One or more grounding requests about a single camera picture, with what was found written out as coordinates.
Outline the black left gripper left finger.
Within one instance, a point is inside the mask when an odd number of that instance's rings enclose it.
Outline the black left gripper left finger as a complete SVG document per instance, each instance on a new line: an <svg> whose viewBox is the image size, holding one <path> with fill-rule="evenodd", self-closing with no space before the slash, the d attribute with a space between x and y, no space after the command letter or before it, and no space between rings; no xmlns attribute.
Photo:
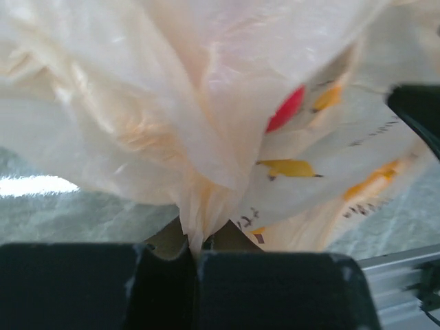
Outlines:
<svg viewBox="0 0 440 330"><path fill-rule="evenodd" d="M190 329L193 259L178 220L142 243L1 246L2 329Z"/></svg>

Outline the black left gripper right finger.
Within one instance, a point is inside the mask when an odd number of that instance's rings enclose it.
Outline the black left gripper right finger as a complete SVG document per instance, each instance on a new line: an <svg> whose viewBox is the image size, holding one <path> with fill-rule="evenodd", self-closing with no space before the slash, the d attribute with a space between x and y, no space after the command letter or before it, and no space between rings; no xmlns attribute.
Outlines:
<svg viewBox="0 0 440 330"><path fill-rule="evenodd" d="M196 329L380 329L366 277L349 256L264 252L232 222L202 245Z"/></svg>

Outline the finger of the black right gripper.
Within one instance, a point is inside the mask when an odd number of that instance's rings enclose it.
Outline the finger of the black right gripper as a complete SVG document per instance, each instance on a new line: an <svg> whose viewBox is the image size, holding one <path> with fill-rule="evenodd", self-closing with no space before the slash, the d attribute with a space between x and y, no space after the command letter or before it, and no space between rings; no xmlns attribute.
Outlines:
<svg viewBox="0 0 440 330"><path fill-rule="evenodd" d="M388 108L405 122L436 158L440 151L439 85L403 84L392 87L386 97Z"/></svg>

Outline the large red apple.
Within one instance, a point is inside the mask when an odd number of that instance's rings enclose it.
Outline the large red apple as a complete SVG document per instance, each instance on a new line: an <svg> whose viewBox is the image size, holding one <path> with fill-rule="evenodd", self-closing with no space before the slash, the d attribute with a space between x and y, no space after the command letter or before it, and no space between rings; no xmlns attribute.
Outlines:
<svg viewBox="0 0 440 330"><path fill-rule="evenodd" d="M284 101L269 120L266 133L276 131L286 125L299 111L305 95L305 86L301 85Z"/></svg>

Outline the peach plastic bag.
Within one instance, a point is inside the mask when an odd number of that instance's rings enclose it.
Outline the peach plastic bag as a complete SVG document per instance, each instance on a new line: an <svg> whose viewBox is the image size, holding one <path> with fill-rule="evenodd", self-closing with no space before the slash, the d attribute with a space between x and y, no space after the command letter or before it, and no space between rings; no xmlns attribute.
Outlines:
<svg viewBox="0 0 440 330"><path fill-rule="evenodd" d="M194 252L227 221L322 250L433 162L383 97L438 79L438 28L438 1L2 1L1 145L176 205Z"/></svg>

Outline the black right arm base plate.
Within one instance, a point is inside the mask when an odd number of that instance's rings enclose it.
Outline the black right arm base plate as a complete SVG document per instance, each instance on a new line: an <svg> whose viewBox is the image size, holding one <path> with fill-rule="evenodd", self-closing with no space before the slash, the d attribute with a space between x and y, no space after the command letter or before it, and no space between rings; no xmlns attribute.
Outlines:
<svg viewBox="0 0 440 330"><path fill-rule="evenodd" d="M421 282L417 295L421 302L420 310L439 326L439 319L431 314L432 311L439 310L439 261L426 263L421 270Z"/></svg>

